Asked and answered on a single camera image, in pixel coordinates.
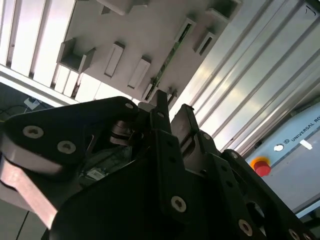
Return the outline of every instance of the red button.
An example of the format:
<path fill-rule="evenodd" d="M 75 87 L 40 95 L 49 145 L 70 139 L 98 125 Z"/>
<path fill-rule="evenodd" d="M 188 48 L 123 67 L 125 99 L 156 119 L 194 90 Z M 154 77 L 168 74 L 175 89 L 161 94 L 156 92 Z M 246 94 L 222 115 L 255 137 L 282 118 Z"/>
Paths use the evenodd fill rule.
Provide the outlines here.
<path fill-rule="evenodd" d="M 271 172 L 271 167 L 265 161 L 257 161 L 253 168 L 260 177 L 267 176 Z"/>

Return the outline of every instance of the vertical slat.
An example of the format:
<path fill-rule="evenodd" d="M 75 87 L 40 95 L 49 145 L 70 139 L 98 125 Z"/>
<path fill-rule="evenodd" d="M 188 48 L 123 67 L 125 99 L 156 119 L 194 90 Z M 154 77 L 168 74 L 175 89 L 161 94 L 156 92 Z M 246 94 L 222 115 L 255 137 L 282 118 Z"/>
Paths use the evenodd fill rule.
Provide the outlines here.
<path fill-rule="evenodd" d="M 28 76 L 36 47 L 45 0 L 23 0 L 18 19 L 11 68 Z"/>
<path fill-rule="evenodd" d="M 1 22 L 1 40 L 0 40 L 0 64 L 6 65 L 7 55 L 9 49 L 10 35 L 11 35 L 11 24 L 14 17 L 14 0 L 2 0 L 1 1 L 2 11 L 2 22 Z"/>
<path fill-rule="evenodd" d="M 75 100 L 82 103 L 94 100 L 100 87 L 100 83 L 99 80 L 87 74 L 83 74 Z"/>
<path fill-rule="evenodd" d="M 63 94 L 71 97 L 72 92 L 75 89 L 75 85 L 77 83 L 77 80 L 79 78 L 79 74 L 75 71 L 70 71 L 69 77 L 68 77 L 68 81 L 66 82 Z"/>
<path fill-rule="evenodd" d="M 70 75 L 70 70 L 64 66 L 59 66 L 59 71 L 57 72 L 57 78 L 54 90 L 59 93 L 63 93 L 67 84 L 67 80 Z"/>
<path fill-rule="evenodd" d="M 38 54 L 34 56 L 33 69 L 33 79 L 45 86 L 51 85 L 60 45 L 64 41 L 75 4 L 74 0 L 51 1 L 41 40 L 39 41 Z"/>

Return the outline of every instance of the screw head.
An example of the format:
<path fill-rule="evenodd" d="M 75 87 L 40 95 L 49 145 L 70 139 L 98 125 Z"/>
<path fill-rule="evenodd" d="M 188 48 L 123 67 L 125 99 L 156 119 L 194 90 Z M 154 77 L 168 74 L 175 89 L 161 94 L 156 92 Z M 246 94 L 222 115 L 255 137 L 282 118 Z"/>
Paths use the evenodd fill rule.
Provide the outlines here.
<path fill-rule="evenodd" d="M 289 229 L 289 233 L 290 233 L 291 237 L 292 237 L 294 240 L 300 240 L 299 235 L 298 235 L 295 231 L 293 231 L 292 229 Z"/>
<path fill-rule="evenodd" d="M 234 159 L 238 159 L 238 155 L 235 152 L 231 152 L 231 157 Z"/>
<path fill-rule="evenodd" d="M 130 103 L 126 103 L 125 106 L 128 108 L 128 109 L 133 109 L 134 106 L 132 106 Z"/>
<path fill-rule="evenodd" d="M 311 240 L 311 237 L 309 237 L 307 234 L 304 233 L 303 236 L 306 240 Z"/>
<path fill-rule="evenodd" d="M 71 141 L 61 141 L 57 145 L 58 151 L 63 154 L 72 154 L 76 151 L 76 145 Z"/>
<path fill-rule="evenodd" d="M 187 210 L 187 204 L 185 200 L 179 196 L 173 196 L 171 198 L 171 205 L 179 213 L 184 213 Z"/>
<path fill-rule="evenodd" d="M 38 139 L 44 135 L 44 131 L 38 126 L 26 126 L 23 130 L 23 135 L 31 139 Z"/>
<path fill-rule="evenodd" d="M 240 227 L 240 229 L 249 237 L 252 236 L 253 234 L 253 231 L 252 231 L 252 228 L 250 226 L 250 224 L 246 221 L 246 220 L 243 220 L 243 219 L 240 219 L 238 221 L 238 225 Z"/>
<path fill-rule="evenodd" d="M 204 138 L 207 139 L 207 140 L 210 140 L 210 139 L 211 139 L 211 137 L 210 137 L 207 133 L 204 133 L 203 136 L 204 136 Z"/>

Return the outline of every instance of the cable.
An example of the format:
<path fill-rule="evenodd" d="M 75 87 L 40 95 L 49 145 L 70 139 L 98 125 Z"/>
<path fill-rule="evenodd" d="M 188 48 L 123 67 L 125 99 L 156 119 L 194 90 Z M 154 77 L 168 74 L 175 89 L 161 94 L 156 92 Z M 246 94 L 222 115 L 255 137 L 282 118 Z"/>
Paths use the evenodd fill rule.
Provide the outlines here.
<path fill-rule="evenodd" d="M 40 105 L 42 106 L 42 107 L 44 107 L 45 109 L 48 109 L 49 107 L 47 107 L 46 105 L 44 105 L 42 102 L 40 102 L 39 100 L 38 100 L 38 102 L 40 103 Z"/>
<path fill-rule="evenodd" d="M 24 219 L 23 219 L 23 222 L 22 222 L 22 224 L 21 224 L 21 226 L 20 226 L 20 229 L 19 229 L 19 231 L 18 231 L 18 235 L 16 236 L 15 240 L 18 240 L 18 238 L 19 238 L 19 236 L 20 236 L 20 233 L 21 233 L 21 230 L 22 230 L 22 228 L 24 227 L 25 222 L 26 222 L 26 220 L 27 220 L 28 214 L 29 214 L 29 211 L 26 212 L 26 215 L 25 215 L 25 217 L 24 217 Z"/>
<path fill-rule="evenodd" d="M 0 109 L 0 114 L 7 114 L 9 117 L 11 116 L 6 110 Z"/>
<path fill-rule="evenodd" d="M 23 105 L 13 105 L 13 106 L 8 107 L 8 108 L 5 109 L 5 110 L 0 109 L 0 114 L 6 113 L 6 114 L 8 114 L 9 116 L 11 116 L 12 114 L 8 113 L 8 110 L 10 110 L 10 109 L 12 109 L 12 108 L 16 108 L 16 107 L 20 107 L 20 108 L 24 108 L 24 109 L 27 109 L 27 108 L 28 108 L 27 106 L 23 106 Z"/>

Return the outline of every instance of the emergency stop button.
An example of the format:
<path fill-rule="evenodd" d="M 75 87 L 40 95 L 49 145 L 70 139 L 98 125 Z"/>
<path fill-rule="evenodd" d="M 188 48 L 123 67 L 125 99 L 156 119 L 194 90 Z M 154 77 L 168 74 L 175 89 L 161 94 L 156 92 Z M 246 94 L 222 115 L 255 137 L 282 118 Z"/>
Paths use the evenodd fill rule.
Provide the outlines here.
<path fill-rule="evenodd" d="M 259 156 L 252 160 L 250 166 L 260 177 L 269 175 L 271 172 L 270 161 L 267 157 Z"/>

